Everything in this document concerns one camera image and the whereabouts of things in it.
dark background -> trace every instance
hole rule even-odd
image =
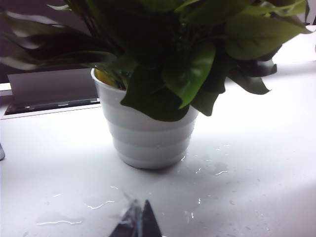
[[[63,11],[56,11],[46,6],[50,5],[64,5],[62,0],[0,0],[0,5],[9,11],[16,13],[29,14],[29,15],[44,15],[57,22],[69,25],[71,27],[77,28],[81,31],[88,32],[85,24],[81,21],[79,17],[70,13]],[[12,33],[12,31],[5,25],[0,17],[0,32]],[[11,54],[14,47],[4,40],[0,40],[0,56],[5,57]],[[79,68],[78,66],[64,66],[64,67],[51,67],[44,68],[38,71],[51,71],[51,70],[62,70],[62,69],[72,69]],[[26,71],[18,70],[15,68],[8,67],[0,63],[0,83],[8,82],[8,74],[25,73]]]

ribbed pot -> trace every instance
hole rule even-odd
[[[136,168],[158,169],[183,158],[194,129],[198,111],[190,108],[177,122],[154,120],[119,102],[125,96],[119,90],[99,81],[91,70],[103,113],[108,121],[119,157]]]

white table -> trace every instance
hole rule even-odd
[[[264,96],[228,83],[160,171],[119,160],[100,107],[2,118],[1,236],[106,237],[128,196],[168,237],[315,237],[316,62],[265,83]]]

potted plant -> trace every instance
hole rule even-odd
[[[65,0],[90,35],[42,16],[2,9],[17,50],[2,62],[23,70],[93,68],[121,158],[160,168],[183,157],[198,111],[210,116],[225,78],[265,94],[281,45],[309,33],[296,14],[306,0]]]

pothos plant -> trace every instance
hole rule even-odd
[[[210,116],[225,78],[265,94],[281,45],[309,33],[296,16],[306,0],[64,0],[90,35],[43,16],[1,10],[17,45],[15,68],[81,64],[126,89],[121,101],[153,119],[180,120],[193,106]]]

